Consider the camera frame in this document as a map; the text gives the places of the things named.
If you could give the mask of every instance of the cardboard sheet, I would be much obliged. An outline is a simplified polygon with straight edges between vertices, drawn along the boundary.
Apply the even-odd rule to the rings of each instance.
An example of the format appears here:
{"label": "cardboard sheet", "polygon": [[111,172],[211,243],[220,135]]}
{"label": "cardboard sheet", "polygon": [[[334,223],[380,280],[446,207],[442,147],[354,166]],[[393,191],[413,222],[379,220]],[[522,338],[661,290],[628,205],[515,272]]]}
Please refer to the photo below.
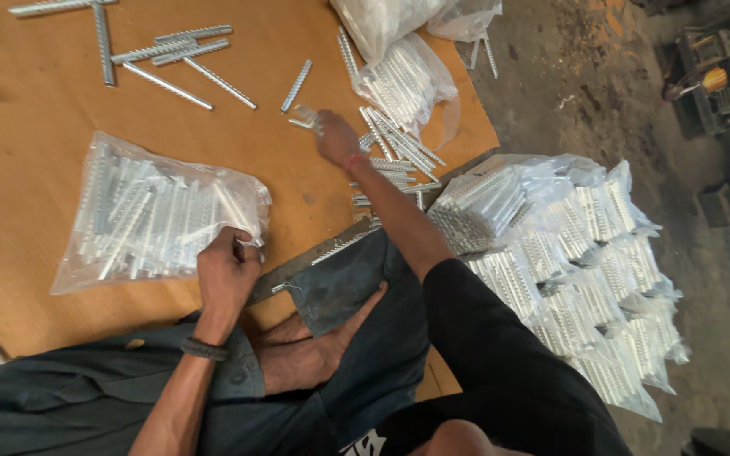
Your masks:
{"label": "cardboard sheet", "polygon": [[[7,355],[175,320],[199,306],[195,281],[48,295],[76,214],[82,161],[94,130],[264,182],[273,200],[265,270],[352,223],[346,177],[316,155],[309,132],[289,126],[279,112],[310,58],[314,67],[296,102],[333,109],[360,134],[366,130],[357,115],[366,103],[350,88],[335,39],[340,22],[326,3],[121,0],[106,6],[115,54],[151,46],[157,35],[231,24],[230,47],[197,60],[246,93],[258,110],[182,63],[159,69],[139,64],[212,102],[214,112],[123,68],[116,69],[117,87],[107,88],[90,10],[16,19],[6,9],[15,3],[0,0],[0,343]],[[458,134],[440,151],[449,165],[436,170],[443,174],[498,143],[452,43],[422,36],[452,72],[461,95]],[[437,144],[440,135],[434,117],[422,138]]]}

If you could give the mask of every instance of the man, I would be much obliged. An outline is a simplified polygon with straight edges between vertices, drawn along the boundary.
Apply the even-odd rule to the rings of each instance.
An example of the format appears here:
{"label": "man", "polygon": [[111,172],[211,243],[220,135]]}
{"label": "man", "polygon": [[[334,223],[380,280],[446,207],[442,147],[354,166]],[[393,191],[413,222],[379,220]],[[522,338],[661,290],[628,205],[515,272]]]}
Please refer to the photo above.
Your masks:
{"label": "man", "polygon": [[[0,454],[629,454],[590,384],[454,258],[342,118],[319,117],[320,155],[360,184],[390,243],[375,233],[296,277],[300,316],[248,341],[236,323],[259,255],[223,229],[199,254],[196,323],[0,367]],[[430,342],[464,393],[414,403]]]}

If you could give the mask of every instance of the white print on shirt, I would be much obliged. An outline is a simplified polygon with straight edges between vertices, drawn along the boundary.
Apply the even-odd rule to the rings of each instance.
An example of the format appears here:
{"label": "white print on shirt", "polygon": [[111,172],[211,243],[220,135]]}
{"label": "white print on shirt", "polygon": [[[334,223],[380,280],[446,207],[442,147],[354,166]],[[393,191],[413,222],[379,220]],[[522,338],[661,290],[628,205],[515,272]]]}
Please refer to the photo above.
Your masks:
{"label": "white print on shirt", "polygon": [[376,429],[371,429],[365,437],[352,443],[344,456],[379,456],[385,440],[388,439],[377,436]]}

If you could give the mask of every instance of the hand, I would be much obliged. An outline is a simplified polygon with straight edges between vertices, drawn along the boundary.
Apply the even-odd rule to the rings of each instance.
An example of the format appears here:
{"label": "hand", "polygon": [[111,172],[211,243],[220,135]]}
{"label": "hand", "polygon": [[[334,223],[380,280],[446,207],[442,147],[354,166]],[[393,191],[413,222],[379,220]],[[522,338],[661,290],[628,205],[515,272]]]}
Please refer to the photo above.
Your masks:
{"label": "hand", "polygon": [[252,236],[225,226],[196,258],[202,316],[193,335],[201,342],[224,343],[261,274],[258,249],[239,240],[251,241]]}
{"label": "hand", "polygon": [[323,126],[323,134],[316,137],[317,151],[341,168],[352,155],[361,153],[360,138],[339,114],[323,109],[317,115]]}

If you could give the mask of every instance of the black bracelet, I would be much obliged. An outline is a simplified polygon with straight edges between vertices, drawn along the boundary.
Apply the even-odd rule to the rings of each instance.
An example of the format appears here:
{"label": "black bracelet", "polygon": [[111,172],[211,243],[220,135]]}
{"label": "black bracelet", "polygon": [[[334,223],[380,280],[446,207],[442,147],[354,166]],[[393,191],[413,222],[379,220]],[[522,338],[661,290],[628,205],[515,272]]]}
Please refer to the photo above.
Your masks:
{"label": "black bracelet", "polygon": [[227,349],[224,347],[199,342],[193,337],[185,337],[182,339],[182,344],[179,345],[179,348],[188,355],[207,358],[211,361],[227,361],[227,356],[229,354]]}

